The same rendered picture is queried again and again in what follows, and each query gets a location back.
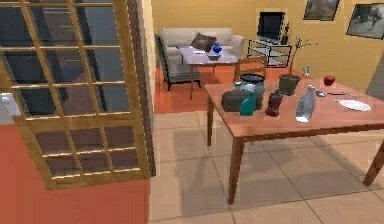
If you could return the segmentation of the pale coffee table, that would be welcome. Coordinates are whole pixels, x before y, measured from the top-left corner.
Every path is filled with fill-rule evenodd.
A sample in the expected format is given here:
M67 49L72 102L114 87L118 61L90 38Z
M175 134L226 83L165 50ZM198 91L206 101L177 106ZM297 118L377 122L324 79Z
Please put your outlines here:
M207 57L208 53L199 53L198 50L193 47L180 47L179 51L183 61L189 66L190 97L193 96L194 69L196 67L232 66L236 65L239 60L238 57L225 50L219 53L221 57L218 61L210 61Z

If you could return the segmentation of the teal bottle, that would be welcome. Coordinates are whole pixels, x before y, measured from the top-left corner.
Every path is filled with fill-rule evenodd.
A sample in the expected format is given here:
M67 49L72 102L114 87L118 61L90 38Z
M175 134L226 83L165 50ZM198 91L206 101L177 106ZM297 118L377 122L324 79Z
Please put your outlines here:
M246 99L240 104L240 115L241 116L252 116L255 111L255 94L249 92Z

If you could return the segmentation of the grey-blue pot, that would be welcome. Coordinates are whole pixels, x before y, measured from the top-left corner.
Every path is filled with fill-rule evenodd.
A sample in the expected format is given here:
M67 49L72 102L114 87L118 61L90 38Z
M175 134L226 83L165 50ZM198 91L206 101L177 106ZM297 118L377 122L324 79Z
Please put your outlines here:
M263 95L265 92L264 84L266 79L259 74L243 74L240 79L234 82L236 90L249 91L252 90L255 94L255 109L262 108Z

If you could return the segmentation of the dark patterned cushion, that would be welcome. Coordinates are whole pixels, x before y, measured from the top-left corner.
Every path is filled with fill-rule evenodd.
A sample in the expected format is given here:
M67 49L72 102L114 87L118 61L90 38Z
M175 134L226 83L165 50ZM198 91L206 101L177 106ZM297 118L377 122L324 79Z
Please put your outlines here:
M216 43L216 40L217 40L216 37L197 33L191 43L191 46L195 49L209 52L212 49L213 45Z

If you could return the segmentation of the wooden dining chair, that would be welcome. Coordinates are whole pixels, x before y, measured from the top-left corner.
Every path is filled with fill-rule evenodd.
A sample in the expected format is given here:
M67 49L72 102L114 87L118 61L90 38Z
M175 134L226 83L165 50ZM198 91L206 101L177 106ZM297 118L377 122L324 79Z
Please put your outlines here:
M234 81L240 79L243 74L260 74L266 77L266 56L254 56L249 58L241 58L235 65L234 70Z

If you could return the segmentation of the beige sofa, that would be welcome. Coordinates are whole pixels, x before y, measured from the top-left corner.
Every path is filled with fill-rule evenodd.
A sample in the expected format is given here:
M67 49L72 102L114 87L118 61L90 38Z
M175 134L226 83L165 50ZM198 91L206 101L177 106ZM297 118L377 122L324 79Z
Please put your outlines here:
M242 56L245 42L245 38L235 35L231 28L163 28L161 37L171 64L182 63L179 47L190 46L195 39L201 42L215 38L223 50L237 57Z

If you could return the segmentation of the clear glass bottle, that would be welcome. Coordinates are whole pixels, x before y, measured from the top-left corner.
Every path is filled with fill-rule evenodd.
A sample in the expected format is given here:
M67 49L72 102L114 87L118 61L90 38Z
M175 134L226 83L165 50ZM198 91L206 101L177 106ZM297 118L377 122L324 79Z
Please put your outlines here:
M315 86L309 85L306 93L299 99L296 108L295 119L298 122L307 123L315 108Z

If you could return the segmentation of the black television set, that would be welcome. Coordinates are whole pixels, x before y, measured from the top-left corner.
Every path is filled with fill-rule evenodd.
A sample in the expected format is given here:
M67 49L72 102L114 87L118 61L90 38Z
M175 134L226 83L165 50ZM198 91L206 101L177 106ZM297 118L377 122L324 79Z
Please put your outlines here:
M261 12L257 35L277 41L281 34L284 15L284 12Z

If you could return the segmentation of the wooden glass-paned door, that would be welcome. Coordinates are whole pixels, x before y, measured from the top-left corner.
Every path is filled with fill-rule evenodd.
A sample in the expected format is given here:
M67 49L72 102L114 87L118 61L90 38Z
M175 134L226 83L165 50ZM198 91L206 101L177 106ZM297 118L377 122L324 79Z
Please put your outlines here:
M0 101L47 189L149 178L137 0L0 0Z

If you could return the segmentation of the dark slim statuette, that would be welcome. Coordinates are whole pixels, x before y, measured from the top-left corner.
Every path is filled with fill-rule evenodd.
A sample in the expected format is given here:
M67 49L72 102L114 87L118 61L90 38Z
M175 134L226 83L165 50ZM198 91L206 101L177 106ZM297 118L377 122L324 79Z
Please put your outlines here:
M285 25L284 33L281 37L281 45L287 45L288 43L289 22Z

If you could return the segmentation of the silver spoon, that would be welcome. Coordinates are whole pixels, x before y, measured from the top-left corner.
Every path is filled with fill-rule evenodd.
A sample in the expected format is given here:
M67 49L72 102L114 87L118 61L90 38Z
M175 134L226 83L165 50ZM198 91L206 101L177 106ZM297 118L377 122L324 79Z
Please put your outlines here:
M323 91L315 91L316 95L318 97L326 97L327 95L334 95L334 96L352 96L351 94L348 94L346 92L338 92L338 93L332 93L332 92L323 92Z

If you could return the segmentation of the brown wooden dining table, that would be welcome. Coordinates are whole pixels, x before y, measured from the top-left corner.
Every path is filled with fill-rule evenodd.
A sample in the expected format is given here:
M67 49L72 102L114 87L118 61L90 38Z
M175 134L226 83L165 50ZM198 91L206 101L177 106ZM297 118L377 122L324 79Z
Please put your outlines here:
M325 92L344 91L355 96L356 100L370 105L371 110L367 112L349 110L336 102L336 96L327 95L316 99L314 113L309 122L300 123L295 120L297 103L309 85L314 85L316 89ZM254 112L252 116L225 112L221 105L222 95L232 89L231 84L205 86L208 95L207 135L212 135L213 113L218 112L232 136L228 204L234 203L246 142L384 129L384 102L339 83L326 87L321 79L303 79L297 85L295 94L283 99L277 117L267 116L264 109Z

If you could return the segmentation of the white plate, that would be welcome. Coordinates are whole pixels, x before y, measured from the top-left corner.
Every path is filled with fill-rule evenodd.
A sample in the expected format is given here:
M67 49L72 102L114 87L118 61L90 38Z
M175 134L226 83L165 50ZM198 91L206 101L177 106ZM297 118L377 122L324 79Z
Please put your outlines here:
M370 111L371 110L371 106L366 104L366 103L363 103L363 102L360 102L360 101L357 101L357 100L340 100L339 101L339 104L342 105L343 107L345 108L348 108L348 109L351 109L351 110L355 110L355 111Z

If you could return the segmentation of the dark framed picture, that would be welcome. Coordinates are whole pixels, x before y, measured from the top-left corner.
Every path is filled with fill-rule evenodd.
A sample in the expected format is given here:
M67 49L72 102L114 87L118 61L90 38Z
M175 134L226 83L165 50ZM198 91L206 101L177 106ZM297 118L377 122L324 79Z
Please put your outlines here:
M304 20L333 21L340 0L307 0Z

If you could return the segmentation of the grey framed picture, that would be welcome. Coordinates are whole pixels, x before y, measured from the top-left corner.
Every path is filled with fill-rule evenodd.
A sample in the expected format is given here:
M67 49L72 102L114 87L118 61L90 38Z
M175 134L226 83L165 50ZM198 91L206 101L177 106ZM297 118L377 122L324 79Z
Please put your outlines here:
M384 3L357 4L354 7L347 35L384 39Z

